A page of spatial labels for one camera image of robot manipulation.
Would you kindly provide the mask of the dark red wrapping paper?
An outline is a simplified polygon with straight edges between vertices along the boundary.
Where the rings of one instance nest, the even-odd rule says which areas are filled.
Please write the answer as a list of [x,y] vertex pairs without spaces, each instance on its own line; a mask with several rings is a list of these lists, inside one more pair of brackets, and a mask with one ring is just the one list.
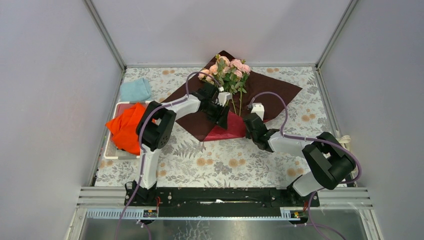
[[232,98],[226,103],[229,109],[227,128],[216,125],[204,112],[186,115],[178,119],[176,123],[200,142],[244,138],[246,126],[242,118],[251,113],[248,106],[252,99],[255,99],[254,103],[264,107],[263,121],[266,123],[285,110],[281,101],[288,105],[302,88],[252,70],[244,89],[246,92],[233,93]]

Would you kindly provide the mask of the cream ribbon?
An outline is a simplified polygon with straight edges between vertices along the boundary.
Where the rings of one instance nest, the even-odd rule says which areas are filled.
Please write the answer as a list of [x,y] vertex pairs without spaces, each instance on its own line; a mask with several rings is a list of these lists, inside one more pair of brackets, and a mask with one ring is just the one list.
[[343,136],[337,138],[337,141],[340,144],[349,144],[351,142],[351,136],[350,135],[343,135]]

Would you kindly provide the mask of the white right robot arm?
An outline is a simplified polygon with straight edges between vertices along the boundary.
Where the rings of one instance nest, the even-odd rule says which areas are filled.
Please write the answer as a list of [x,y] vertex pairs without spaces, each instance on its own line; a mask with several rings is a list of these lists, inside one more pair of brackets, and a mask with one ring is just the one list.
[[301,205],[314,191],[333,190],[357,167],[352,154],[329,132],[316,138],[282,134],[278,129],[267,129],[256,113],[246,115],[243,122],[247,138],[260,150],[288,153],[306,160],[310,172],[294,180],[286,193],[293,206]]

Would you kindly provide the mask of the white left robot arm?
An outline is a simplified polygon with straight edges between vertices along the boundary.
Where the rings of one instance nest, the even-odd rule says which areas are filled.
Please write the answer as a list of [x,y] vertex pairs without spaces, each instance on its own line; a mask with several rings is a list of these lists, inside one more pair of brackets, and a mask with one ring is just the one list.
[[155,192],[151,188],[157,182],[156,169],[162,148],[168,143],[175,122],[187,115],[203,113],[214,125],[228,128],[230,107],[227,102],[232,94],[223,87],[205,83],[192,93],[170,102],[151,101],[140,119],[135,132],[140,148],[139,179],[136,199],[144,206],[152,204]]

